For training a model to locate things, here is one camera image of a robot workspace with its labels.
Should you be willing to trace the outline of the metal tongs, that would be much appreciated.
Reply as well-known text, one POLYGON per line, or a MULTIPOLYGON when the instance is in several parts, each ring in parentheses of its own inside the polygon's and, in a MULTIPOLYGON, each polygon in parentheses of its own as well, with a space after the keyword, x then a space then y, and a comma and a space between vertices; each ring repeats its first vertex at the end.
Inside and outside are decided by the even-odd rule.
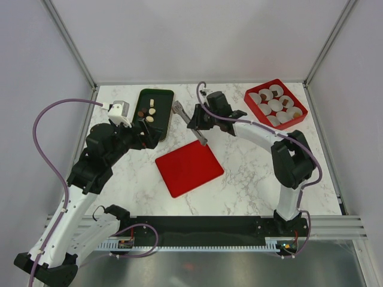
MULTIPOLYGON (((179 115, 186 124, 188 124, 191 121, 191 118, 186 114, 182 104, 179 101, 176 100, 172 104, 172 111, 174 114, 179 115)), ((204 137, 204 135, 200 131, 194 130, 194 129, 191 129, 191 131, 196 136, 196 138, 198 139, 198 141, 200 142, 202 146, 207 145, 208 140, 206 137, 204 137)))

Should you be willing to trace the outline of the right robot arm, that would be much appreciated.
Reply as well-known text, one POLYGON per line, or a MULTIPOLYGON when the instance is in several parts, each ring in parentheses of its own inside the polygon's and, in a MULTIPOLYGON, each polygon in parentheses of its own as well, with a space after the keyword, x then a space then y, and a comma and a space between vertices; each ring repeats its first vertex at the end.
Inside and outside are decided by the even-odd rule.
POLYGON ((289 235, 302 214, 299 208, 303 190, 323 177, 304 134, 298 130, 286 133, 245 118, 247 113, 234 111, 221 91, 197 89, 197 99, 189 129, 210 130, 217 126, 222 132, 248 140, 271 154, 273 172, 281 185, 273 228, 281 236, 289 235))

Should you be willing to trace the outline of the red box lid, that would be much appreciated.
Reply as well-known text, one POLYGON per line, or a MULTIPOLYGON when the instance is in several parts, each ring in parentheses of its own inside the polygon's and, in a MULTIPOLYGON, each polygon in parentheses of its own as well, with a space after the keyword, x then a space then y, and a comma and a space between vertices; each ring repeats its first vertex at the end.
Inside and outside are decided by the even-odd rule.
POLYGON ((180 197, 219 176, 224 169, 208 145, 194 141, 155 159, 172 198, 180 197))

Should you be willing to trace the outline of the dark green tray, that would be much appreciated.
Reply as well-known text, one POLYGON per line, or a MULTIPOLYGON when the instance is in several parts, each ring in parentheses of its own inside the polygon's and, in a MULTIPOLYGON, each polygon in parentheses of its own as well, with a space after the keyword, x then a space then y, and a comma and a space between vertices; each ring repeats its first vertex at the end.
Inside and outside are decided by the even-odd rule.
POLYGON ((174 96, 175 93, 172 90, 156 88, 145 88, 141 90, 138 96, 132 122, 135 125, 138 125, 139 120, 143 118, 146 119, 147 116, 153 117, 154 121, 149 122, 149 125, 162 131, 159 141, 163 142, 166 139, 168 132, 174 96), (156 113, 153 115, 149 114, 149 109, 151 108, 150 99, 154 99, 153 108, 156 110, 156 113), (142 108, 147 108, 148 112, 144 113, 143 117, 139 117, 138 112, 141 111, 142 108))

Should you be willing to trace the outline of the red chocolate box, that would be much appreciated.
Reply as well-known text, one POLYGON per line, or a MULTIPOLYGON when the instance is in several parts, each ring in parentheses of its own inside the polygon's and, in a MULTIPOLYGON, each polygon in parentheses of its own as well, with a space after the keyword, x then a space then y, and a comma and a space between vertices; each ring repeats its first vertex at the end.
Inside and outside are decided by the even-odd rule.
POLYGON ((248 89, 244 95, 244 102, 261 123, 278 130, 293 127, 308 115, 308 110, 300 100, 279 79, 248 89), (278 92, 277 97, 273 96, 272 90, 278 92), (267 99, 262 100, 261 94, 265 94, 267 99), (289 101, 287 106, 282 105, 284 99, 289 101), (294 118, 295 112, 300 116, 294 118))

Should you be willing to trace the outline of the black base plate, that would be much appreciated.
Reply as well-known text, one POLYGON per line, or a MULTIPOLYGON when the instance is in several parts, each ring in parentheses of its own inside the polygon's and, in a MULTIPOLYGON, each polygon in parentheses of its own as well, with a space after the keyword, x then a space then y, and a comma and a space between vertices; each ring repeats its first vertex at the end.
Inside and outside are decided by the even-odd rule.
POLYGON ((283 224, 261 216, 138 216, 131 224, 149 224, 160 246, 255 246, 267 237, 308 235, 305 218, 283 224))

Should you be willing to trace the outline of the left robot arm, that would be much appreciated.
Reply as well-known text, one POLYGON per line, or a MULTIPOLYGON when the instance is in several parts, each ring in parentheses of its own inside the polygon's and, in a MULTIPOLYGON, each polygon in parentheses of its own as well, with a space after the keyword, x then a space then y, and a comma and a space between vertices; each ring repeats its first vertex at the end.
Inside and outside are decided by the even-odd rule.
POLYGON ((75 232, 85 212, 113 175, 113 165, 129 150, 154 149, 160 129, 140 120, 138 126, 116 126, 112 122, 93 126, 86 148, 64 183, 65 195, 39 242, 20 253, 14 265, 29 273, 29 284, 37 279, 48 286, 69 286, 83 261, 109 236, 126 235, 130 213, 111 205, 81 235, 75 232))

